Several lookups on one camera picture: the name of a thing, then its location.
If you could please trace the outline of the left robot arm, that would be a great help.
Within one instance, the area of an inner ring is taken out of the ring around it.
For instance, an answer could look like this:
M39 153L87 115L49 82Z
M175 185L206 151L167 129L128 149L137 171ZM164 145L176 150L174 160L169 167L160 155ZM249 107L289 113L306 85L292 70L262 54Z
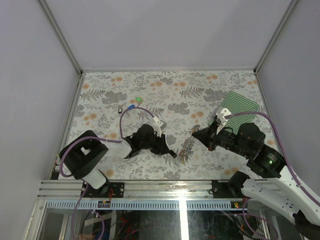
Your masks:
M149 124L143 124L135 133L121 140L98 137L92 130L85 131L59 153L59 173L65 178L82 180L92 187L98 197L105 197L110 190L107 176L98 169L103 157L130 159L140 151L149 150L155 155L177 154L169 149L166 136Z

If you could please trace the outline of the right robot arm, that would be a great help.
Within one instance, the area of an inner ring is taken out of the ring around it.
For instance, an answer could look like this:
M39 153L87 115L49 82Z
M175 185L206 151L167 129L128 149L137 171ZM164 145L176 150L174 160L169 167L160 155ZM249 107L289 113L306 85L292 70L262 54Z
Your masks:
M231 196L237 198L243 194L257 200L289 220L307 239L320 238L320 197L290 170L277 150L265 144L265 134L254 123L242 124L237 134L226 129L218 130L218 124L212 123L193 132L192 136L209 151L221 147L246 158L246 165L252 172L284 193L280 195L237 171L228 182Z

